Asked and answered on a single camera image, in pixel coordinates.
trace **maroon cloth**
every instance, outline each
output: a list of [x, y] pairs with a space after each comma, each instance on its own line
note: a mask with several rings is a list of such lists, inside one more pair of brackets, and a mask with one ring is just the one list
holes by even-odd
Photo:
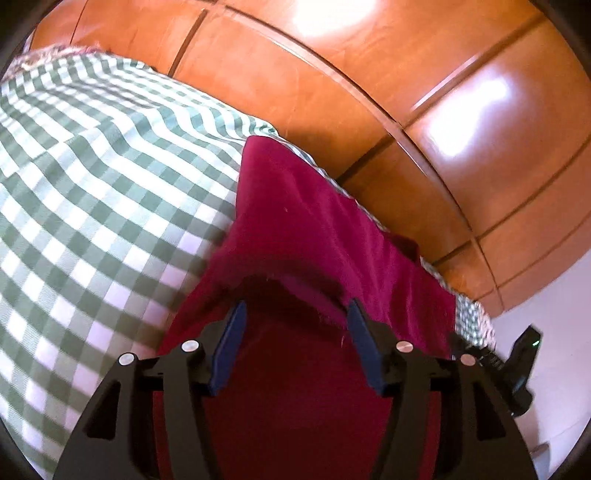
[[[367, 386], [346, 331], [354, 297], [399, 338], [449, 355], [455, 298], [420, 266], [416, 245], [381, 232], [285, 146], [250, 137], [236, 221], [160, 348], [197, 337], [237, 298], [246, 300], [248, 327], [230, 383], [205, 402], [226, 480], [369, 478], [390, 401]], [[425, 479], [436, 458], [438, 408], [433, 396]], [[166, 478], [160, 409], [155, 421]]]

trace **metal screw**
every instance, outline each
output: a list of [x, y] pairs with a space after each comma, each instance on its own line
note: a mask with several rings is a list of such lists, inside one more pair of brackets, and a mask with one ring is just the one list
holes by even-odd
[[402, 342], [398, 342], [396, 344], [396, 350], [398, 350], [401, 353], [410, 353], [412, 352], [414, 349], [413, 345], [411, 342], [407, 342], [406, 340], [403, 340]]
[[124, 353], [119, 357], [119, 363], [123, 366], [132, 364], [135, 360], [134, 354]]
[[187, 340], [181, 345], [183, 352], [194, 352], [199, 348], [199, 342], [197, 340]]
[[474, 365], [476, 365], [476, 359], [472, 355], [469, 355], [468, 353], [464, 353], [460, 357], [460, 362], [462, 362], [467, 367], [473, 367]]

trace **red towel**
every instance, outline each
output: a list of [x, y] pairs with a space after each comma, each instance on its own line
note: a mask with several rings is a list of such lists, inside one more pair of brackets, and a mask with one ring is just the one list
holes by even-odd
[[[279, 142], [250, 137], [236, 221], [159, 352], [246, 300], [248, 327], [229, 385], [205, 401], [225, 480], [369, 478], [390, 401], [367, 386], [346, 331], [353, 297], [400, 339], [449, 355], [455, 298], [420, 266], [416, 245], [381, 232]], [[421, 479], [433, 475], [437, 398]], [[155, 421], [166, 478], [159, 410]]]

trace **green gingham bedspread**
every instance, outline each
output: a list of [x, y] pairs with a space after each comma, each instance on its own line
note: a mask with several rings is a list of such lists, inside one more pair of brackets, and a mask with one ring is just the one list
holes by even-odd
[[[197, 284], [250, 135], [343, 192], [269, 123], [139, 61], [71, 56], [1, 85], [0, 416], [44, 478], [115, 359], [153, 355]], [[458, 331], [491, 343], [457, 298]]]

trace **wooden panel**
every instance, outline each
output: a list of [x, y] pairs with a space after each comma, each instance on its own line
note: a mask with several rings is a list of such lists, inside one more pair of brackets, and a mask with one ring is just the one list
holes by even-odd
[[343, 186], [392, 232], [415, 240], [430, 261], [469, 239], [452, 207], [397, 143]]
[[408, 133], [477, 235], [534, 194], [591, 131], [591, 82], [544, 22], [450, 92]]
[[591, 146], [480, 244], [500, 285], [552, 250], [591, 212]]
[[332, 79], [228, 17], [205, 19], [174, 78], [270, 121], [333, 177], [386, 135]]
[[37, 26], [31, 50], [55, 43], [69, 45], [86, 0], [63, 0]]
[[471, 299], [482, 297], [495, 288], [486, 263], [472, 244], [465, 245], [436, 265], [451, 288]]
[[88, 0], [73, 43], [96, 45], [168, 73], [205, 5], [196, 0]]
[[484, 295], [481, 299], [478, 299], [478, 301], [482, 303], [482, 306], [491, 318], [498, 317], [504, 311], [501, 299], [495, 291], [491, 291], [489, 294]]
[[591, 216], [564, 242], [500, 288], [507, 310], [526, 301], [567, 271], [591, 245]]
[[346, 73], [396, 120], [539, 12], [527, 0], [229, 0]]

